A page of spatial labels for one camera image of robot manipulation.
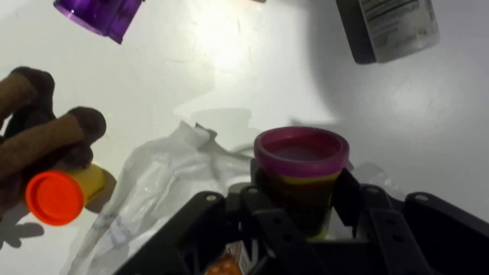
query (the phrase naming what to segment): orange lid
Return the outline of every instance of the orange lid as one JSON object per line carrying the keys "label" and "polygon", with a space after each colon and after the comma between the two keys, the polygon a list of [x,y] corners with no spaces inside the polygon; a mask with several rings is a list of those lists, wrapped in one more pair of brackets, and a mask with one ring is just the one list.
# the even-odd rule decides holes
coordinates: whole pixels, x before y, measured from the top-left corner
{"label": "orange lid", "polygon": [[26,204],[38,220],[62,226],[79,215],[84,207],[84,195],[69,174],[46,171],[29,181]]}

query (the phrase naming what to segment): purple lid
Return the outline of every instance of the purple lid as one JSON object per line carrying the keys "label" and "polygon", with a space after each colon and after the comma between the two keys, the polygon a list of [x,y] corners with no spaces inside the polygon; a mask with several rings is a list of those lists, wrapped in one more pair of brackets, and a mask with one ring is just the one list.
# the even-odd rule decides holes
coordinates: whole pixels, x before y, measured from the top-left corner
{"label": "purple lid", "polygon": [[79,26],[122,42],[143,0],[56,0],[55,7]]}
{"label": "purple lid", "polygon": [[345,166],[350,146],[344,137],[327,130],[286,126],[261,133],[253,151],[260,168],[270,174],[324,177]]}

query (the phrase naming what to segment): white table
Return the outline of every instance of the white table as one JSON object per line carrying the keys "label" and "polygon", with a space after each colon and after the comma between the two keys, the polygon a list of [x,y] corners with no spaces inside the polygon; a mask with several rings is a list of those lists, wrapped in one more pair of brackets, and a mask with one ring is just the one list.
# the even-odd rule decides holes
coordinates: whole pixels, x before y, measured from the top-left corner
{"label": "white table", "polygon": [[[96,162],[117,174],[131,148],[180,119],[215,128],[227,148],[264,128],[324,125],[403,191],[429,191],[489,220],[489,1],[435,0],[440,45],[357,65],[333,0],[150,0],[122,45],[87,33],[50,1],[6,0],[0,71],[56,78],[56,113],[96,107],[108,134]],[[84,212],[0,250],[1,273],[61,273]]]}

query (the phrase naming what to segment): brown stuffed toy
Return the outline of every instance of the brown stuffed toy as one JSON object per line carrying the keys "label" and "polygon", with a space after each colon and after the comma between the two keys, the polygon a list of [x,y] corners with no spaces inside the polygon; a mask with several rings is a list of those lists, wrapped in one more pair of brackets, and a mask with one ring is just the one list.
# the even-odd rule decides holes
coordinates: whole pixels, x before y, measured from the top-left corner
{"label": "brown stuffed toy", "polygon": [[12,114],[0,137],[0,215],[23,200],[35,174],[53,166],[87,168],[90,145],[105,133],[105,119],[93,108],[78,107],[55,117],[53,90],[47,71],[29,67],[0,81],[0,125]]}

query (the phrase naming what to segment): small container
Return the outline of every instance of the small container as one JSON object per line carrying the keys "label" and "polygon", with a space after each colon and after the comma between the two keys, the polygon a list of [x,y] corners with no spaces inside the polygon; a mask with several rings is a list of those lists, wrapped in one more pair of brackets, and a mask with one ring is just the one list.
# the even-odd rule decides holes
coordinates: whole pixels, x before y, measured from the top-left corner
{"label": "small container", "polygon": [[26,204],[43,223],[64,226],[104,191],[108,180],[105,171],[96,165],[82,171],[46,171],[27,183]]}
{"label": "small container", "polygon": [[143,0],[56,0],[53,6],[79,26],[122,42]]}
{"label": "small container", "polygon": [[325,229],[331,194],[348,162],[348,143],[336,133],[286,126],[261,133],[253,145],[258,183],[307,235]]}

